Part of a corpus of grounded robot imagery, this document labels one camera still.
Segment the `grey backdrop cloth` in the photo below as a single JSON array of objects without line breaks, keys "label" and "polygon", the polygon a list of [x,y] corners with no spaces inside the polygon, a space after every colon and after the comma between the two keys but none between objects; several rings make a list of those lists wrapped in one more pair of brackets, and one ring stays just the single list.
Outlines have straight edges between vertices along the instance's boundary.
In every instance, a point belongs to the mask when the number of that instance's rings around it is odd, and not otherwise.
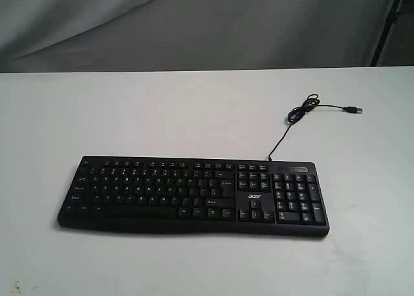
[{"label": "grey backdrop cloth", "polygon": [[368,67],[392,2],[1,0],[1,71]]}]

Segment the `black acer keyboard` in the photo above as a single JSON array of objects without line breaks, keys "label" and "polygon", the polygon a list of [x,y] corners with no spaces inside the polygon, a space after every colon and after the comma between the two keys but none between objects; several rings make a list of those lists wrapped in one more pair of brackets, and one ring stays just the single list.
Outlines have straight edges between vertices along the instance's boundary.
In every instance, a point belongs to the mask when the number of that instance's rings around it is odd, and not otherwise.
[{"label": "black acer keyboard", "polygon": [[160,234],[330,230],[313,163],[201,158],[84,156],[58,223]]}]

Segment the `black stand pole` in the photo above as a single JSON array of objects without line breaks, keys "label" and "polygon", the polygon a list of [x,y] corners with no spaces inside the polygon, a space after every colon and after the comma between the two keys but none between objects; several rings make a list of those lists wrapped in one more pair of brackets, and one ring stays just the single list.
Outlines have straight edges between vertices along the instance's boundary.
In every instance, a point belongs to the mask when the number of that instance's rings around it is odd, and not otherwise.
[{"label": "black stand pole", "polygon": [[378,43],[376,44],[375,51],[373,52],[370,67],[377,67],[382,60],[382,53],[387,45],[389,39],[389,34],[393,26],[397,23],[400,16],[400,9],[402,6],[403,0],[393,0],[389,12],[384,20],[384,26],[381,31],[381,34],[378,38]]}]

